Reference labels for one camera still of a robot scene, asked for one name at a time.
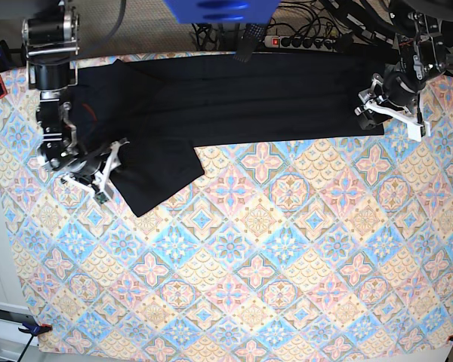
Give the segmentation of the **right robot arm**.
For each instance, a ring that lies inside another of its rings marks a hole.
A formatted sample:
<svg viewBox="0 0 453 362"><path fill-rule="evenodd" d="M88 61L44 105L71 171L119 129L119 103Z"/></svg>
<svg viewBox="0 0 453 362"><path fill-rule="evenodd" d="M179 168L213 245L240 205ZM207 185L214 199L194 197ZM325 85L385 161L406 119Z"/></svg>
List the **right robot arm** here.
<svg viewBox="0 0 453 362"><path fill-rule="evenodd" d="M62 182L91 194L105 192L111 172L120 166L124 140L88 151L79 142L70 113L68 90L79 82L79 15L63 1L23 21L22 39L29 88L39 92L36 121L42 128L38 163L61 172Z"/></svg>

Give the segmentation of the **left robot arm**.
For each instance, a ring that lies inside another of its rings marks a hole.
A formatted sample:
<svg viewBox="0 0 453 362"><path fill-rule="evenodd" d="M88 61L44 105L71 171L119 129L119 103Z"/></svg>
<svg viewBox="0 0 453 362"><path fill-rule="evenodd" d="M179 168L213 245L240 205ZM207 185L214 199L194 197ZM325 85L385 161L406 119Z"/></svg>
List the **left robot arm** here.
<svg viewBox="0 0 453 362"><path fill-rule="evenodd" d="M453 23L453 1L390 1L388 13L400 60L384 75L373 74L371 87L359 93L362 104L355 113L363 130L395 118L406 126L408 137L419 142L431 135L431 123L421 111L421 91L448 66L441 23Z"/></svg>

